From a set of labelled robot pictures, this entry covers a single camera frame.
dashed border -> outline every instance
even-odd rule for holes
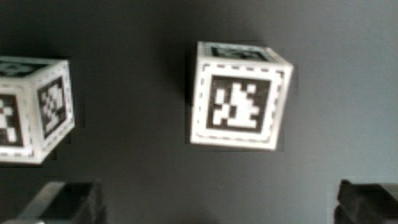
[[[219,68],[226,68],[227,66],[231,66],[231,68],[235,70],[240,70],[242,67],[245,67],[245,70],[254,72],[254,68],[256,67],[251,67],[251,66],[240,66],[240,65],[224,65],[224,64],[217,64],[215,65]],[[206,68],[210,67],[210,64],[206,63],[203,65],[203,72],[206,70]],[[270,72],[270,69],[268,68],[259,68],[259,71],[263,73],[268,73]],[[277,85],[277,93],[275,93],[275,100],[274,100],[274,110],[272,110],[272,122],[270,122],[270,126],[268,126],[268,129],[272,130],[274,129],[274,126],[275,126],[275,110],[277,110],[277,104],[279,104],[279,96],[281,96],[281,91],[282,91],[282,82],[284,82],[284,71],[282,70],[277,70],[275,69],[275,73],[279,73],[281,75],[281,83]],[[204,78],[201,78],[199,80],[199,99],[203,99],[203,92],[204,92]],[[203,135],[197,133],[195,131],[195,136],[199,138],[210,138],[210,139],[220,139],[220,140],[227,140],[227,141],[240,141],[240,142],[251,142],[251,143],[268,143],[268,140],[270,140],[270,137],[272,137],[272,133],[267,137],[267,140],[256,140],[256,139],[251,139],[251,138],[231,138],[231,137],[226,137],[226,136],[215,136],[215,135]]]
[[[34,140],[32,140],[32,128],[30,128],[30,122],[28,122],[28,104],[27,104],[25,89],[23,89],[23,86],[20,86],[20,85],[9,85],[9,84],[2,84],[0,87],[20,90],[21,104],[25,106],[25,108],[18,108],[18,112],[20,112],[20,125],[21,125],[21,122],[23,122],[21,117],[25,118],[25,123],[27,123],[25,124],[27,125],[27,130],[25,130],[23,125],[21,125],[21,138],[25,138],[25,135],[27,135],[28,142],[30,142],[30,147],[32,147],[32,151],[30,151],[30,154],[28,155],[23,155],[20,152],[0,152],[0,156],[4,156],[4,157],[5,156],[7,157],[18,157],[18,158],[34,158],[36,157],[36,154],[34,154]]]

gray background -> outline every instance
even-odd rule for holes
[[[0,219],[50,180],[101,179],[115,224],[330,223],[341,178],[398,177],[394,0],[0,1],[0,54],[69,57],[76,129],[41,167],[2,165]],[[279,152],[185,144],[197,40],[297,66]]]

cube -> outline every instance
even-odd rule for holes
[[[75,127],[66,60],[0,57],[0,162],[39,164]]]
[[[270,48],[199,42],[194,144],[277,149],[291,72]]]

dark object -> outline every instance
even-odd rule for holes
[[[107,224],[99,183],[48,183],[18,219],[4,224]]]
[[[352,184],[343,180],[338,200],[338,224],[398,224],[398,201],[380,184]]]

